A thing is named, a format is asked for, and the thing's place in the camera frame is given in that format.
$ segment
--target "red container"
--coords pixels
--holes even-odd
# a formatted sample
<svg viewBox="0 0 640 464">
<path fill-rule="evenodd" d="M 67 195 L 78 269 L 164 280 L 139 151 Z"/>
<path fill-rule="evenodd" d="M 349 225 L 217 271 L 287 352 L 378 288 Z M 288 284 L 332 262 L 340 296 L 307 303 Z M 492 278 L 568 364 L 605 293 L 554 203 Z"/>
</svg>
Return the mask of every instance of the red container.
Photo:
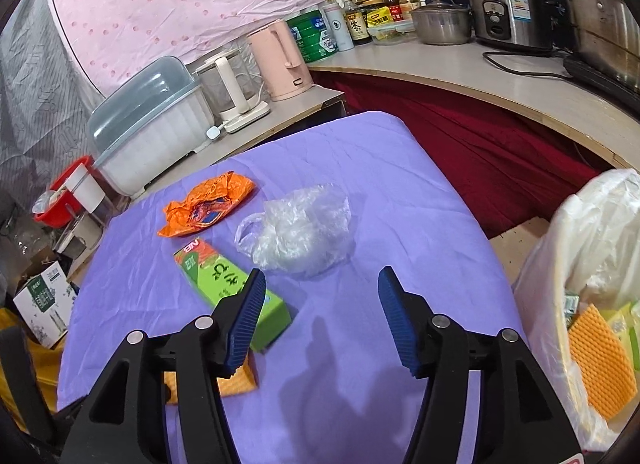
<svg viewBox="0 0 640 464">
<path fill-rule="evenodd" d="M 52 191 L 56 191 L 60 189 L 60 186 L 65 182 L 68 176 L 75 171 L 75 169 L 80 165 L 84 164 L 89 173 L 92 173 L 93 170 L 90 169 L 90 166 L 94 163 L 94 158 L 91 155 L 85 155 L 77 160 L 75 160 L 68 168 L 66 168 L 60 176 L 55 179 L 49 189 Z M 49 227 L 53 227 L 54 229 L 61 229 L 65 227 L 72 219 L 73 216 L 69 213 L 68 209 L 66 209 L 66 204 L 71 206 L 71 209 L 76 215 L 79 215 L 82 212 L 82 206 L 80 202 L 78 202 L 73 195 L 73 193 L 69 190 L 65 190 L 60 198 L 56 200 L 56 202 L 47 209 L 44 213 L 40 213 L 34 215 L 33 218 L 36 222 L 42 222 Z"/>
</svg>

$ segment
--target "purple cloth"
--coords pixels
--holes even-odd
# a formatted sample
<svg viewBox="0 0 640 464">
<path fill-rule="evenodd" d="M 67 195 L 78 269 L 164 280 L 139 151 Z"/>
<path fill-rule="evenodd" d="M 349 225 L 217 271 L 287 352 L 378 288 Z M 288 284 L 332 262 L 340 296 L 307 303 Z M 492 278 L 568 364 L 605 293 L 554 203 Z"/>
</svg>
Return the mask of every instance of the purple cloth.
<svg viewBox="0 0 640 464">
<path fill-rule="evenodd" d="M 162 208 L 196 184 L 233 170 L 258 190 L 202 236 L 243 270 L 233 237 L 265 200 L 321 183 L 348 194 L 350 259 L 312 279 L 273 272 L 270 290 L 293 323 L 255 354 L 260 388 L 223 400 L 243 464 L 400 464 L 425 380 L 402 367 L 380 306 L 377 278 L 391 265 L 407 291 L 468 330 L 522 332 L 511 288 L 489 241 L 404 124 L 373 111 L 264 144 L 185 177 L 111 222 L 73 310 L 58 406 L 87 394 L 128 332 L 171 333 L 210 312 L 173 253 L 190 238 L 160 238 Z M 459 462 L 469 462 L 478 380 L 470 385 Z M 174 462 L 185 462 L 175 408 L 167 413 Z"/>
</svg>

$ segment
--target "electric kettle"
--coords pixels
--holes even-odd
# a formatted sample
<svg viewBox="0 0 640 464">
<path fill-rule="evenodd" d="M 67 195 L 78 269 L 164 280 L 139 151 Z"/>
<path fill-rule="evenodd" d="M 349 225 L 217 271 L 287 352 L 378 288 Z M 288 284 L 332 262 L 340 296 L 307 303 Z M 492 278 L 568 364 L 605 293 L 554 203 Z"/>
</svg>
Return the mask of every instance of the electric kettle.
<svg viewBox="0 0 640 464">
<path fill-rule="evenodd" d="M 262 87 L 252 78 L 238 48 L 214 53 L 193 74 L 200 77 L 214 111 L 222 117 L 229 133 L 271 111 L 261 100 Z"/>
<path fill-rule="evenodd" d="M 313 85 L 300 49 L 281 19 L 247 36 L 272 100 L 301 94 Z"/>
</svg>

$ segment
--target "green box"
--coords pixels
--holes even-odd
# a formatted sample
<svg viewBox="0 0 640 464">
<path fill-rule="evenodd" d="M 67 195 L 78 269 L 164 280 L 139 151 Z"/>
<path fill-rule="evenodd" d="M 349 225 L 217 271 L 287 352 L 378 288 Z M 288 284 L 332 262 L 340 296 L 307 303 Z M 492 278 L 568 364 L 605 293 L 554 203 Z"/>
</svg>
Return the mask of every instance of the green box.
<svg viewBox="0 0 640 464">
<path fill-rule="evenodd" d="M 175 253 L 174 259 L 188 280 L 213 307 L 225 296 L 240 292 L 248 277 L 200 237 Z M 290 323 L 291 317 L 284 301 L 267 290 L 251 340 L 252 350 L 259 352 L 266 348 Z"/>
</svg>

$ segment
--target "red cloth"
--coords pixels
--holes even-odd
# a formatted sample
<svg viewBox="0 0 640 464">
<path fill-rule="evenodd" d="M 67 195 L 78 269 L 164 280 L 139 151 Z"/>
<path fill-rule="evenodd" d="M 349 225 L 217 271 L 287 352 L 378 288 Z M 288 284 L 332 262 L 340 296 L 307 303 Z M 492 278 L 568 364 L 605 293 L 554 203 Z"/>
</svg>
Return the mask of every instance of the red cloth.
<svg viewBox="0 0 640 464">
<path fill-rule="evenodd" d="M 558 132 L 466 95 L 360 74 L 314 72 L 314 80 L 343 91 L 353 112 L 402 119 L 489 238 L 536 216 L 550 220 L 567 196 L 610 169 Z"/>
</svg>

